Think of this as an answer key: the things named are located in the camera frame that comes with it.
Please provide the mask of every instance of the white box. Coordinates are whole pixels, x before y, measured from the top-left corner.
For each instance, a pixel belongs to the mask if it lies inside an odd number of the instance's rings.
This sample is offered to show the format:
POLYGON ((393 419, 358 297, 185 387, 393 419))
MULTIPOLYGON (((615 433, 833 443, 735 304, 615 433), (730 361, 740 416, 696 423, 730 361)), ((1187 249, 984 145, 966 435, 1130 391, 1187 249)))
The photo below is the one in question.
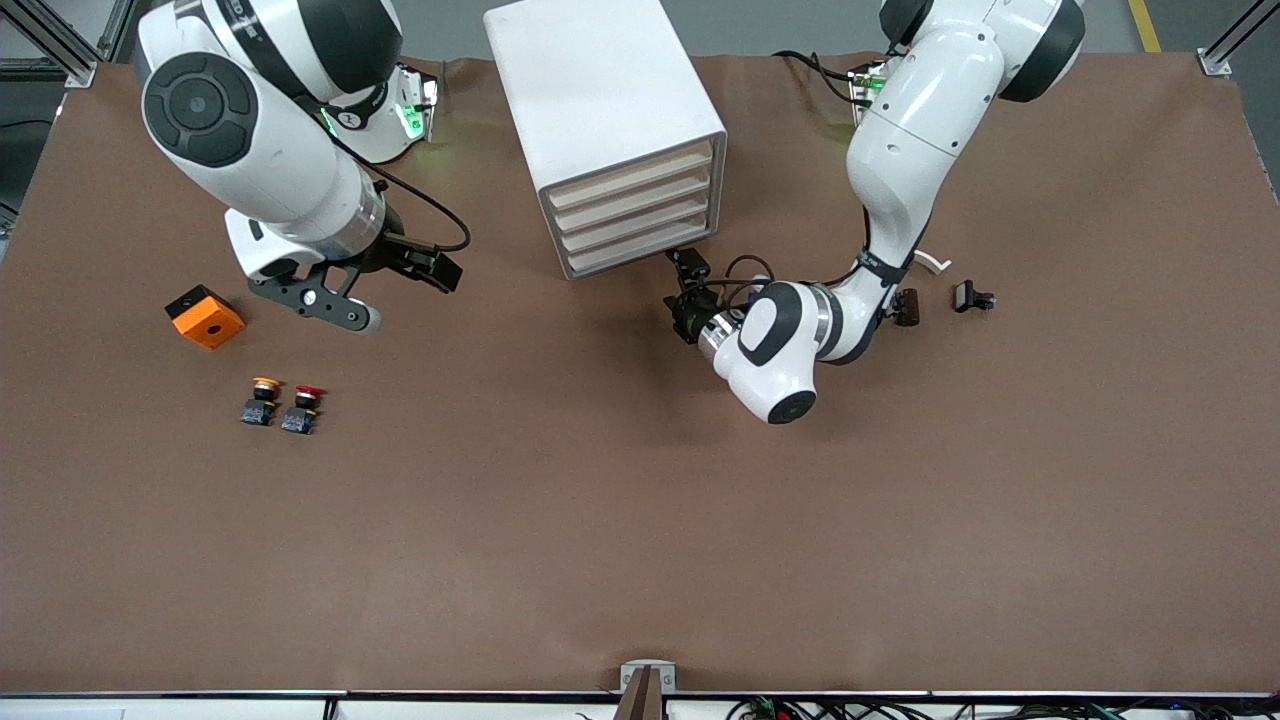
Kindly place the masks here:
POLYGON ((522 0, 484 26, 566 275, 716 232, 727 136, 658 0, 522 0))

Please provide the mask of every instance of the metal frame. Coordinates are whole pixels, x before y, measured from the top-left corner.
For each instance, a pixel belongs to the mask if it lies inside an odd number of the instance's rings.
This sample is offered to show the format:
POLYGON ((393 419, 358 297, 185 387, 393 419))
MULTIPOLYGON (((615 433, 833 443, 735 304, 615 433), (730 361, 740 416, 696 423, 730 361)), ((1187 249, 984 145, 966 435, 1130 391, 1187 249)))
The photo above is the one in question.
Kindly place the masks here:
POLYGON ((1240 15, 1231 27, 1226 28, 1212 45, 1199 47, 1196 54, 1199 56, 1201 69, 1211 77, 1230 77, 1231 64, 1228 58, 1244 44, 1271 15, 1280 10, 1280 0, 1254 0, 1253 5, 1240 15))
POLYGON ((79 36, 45 0, 0 0, 0 15, 67 73, 67 87, 93 83, 97 64, 105 61, 97 49, 79 36))

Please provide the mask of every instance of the white curved clip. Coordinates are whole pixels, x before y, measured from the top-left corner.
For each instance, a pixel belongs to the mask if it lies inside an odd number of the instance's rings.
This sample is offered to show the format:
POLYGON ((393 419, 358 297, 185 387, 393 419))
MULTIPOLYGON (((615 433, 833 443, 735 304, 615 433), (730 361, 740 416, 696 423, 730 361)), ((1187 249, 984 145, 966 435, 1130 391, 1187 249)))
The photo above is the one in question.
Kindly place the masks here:
POLYGON ((951 260, 947 260, 946 263, 938 263, 937 258, 929 255, 923 250, 915 251, 915 259, 924 260, 924 266, 928 268, 929 272, 933 273, 934 275, 941 275, 942 270, 946 270, 947 268, 951 266, 951 260))

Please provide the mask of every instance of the orange block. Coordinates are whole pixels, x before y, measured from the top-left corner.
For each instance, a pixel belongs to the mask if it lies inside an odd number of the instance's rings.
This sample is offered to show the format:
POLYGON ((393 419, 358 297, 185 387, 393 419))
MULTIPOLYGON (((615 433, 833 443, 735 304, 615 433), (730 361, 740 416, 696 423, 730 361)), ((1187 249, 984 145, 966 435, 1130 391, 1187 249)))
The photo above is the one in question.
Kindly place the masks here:
POLYGON ((214 350, 244 329, 244 320, 202 284, 165 306, 182 337, 214 350))

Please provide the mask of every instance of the gray floor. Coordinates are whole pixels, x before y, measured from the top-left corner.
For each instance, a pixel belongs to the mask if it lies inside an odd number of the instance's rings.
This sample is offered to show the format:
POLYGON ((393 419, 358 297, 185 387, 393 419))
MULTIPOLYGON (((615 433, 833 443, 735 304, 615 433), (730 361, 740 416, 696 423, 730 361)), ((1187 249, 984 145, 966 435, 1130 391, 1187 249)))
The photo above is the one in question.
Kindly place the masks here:
MULTIPOLYGON (((55 0, 74 8, 78 28, 96 41, 111 0, 55 0)), ((508 0, 396 0, 404 27, 404 54, 431 59, 490 58, 481 14, 508 0)), ((692 55, 768 55, 776 50, 820 54, 879 50, 877 0, 664 0, 672 24, 692 55)), ((1151 13, 1166 50, 1194 50, 1211 42, 1249 0, 1152 0, 1151 13)), ((1126 0, 1085 3, 1092 53, 1134 53, 1142 42, 1126 0)), ((29 54, 0 27, 0 56, 29 54)), ((1244 90, 1245 111, 1262 156, 1280 168, 1280 19, 1260 31, 1231 64, 1244 90)), ((56 83, 0 83, 0 124, 51 119, 61 97, 56 83)), ((44 147, 45 126, 0 129, 0 201, 20 206, 44 147)))

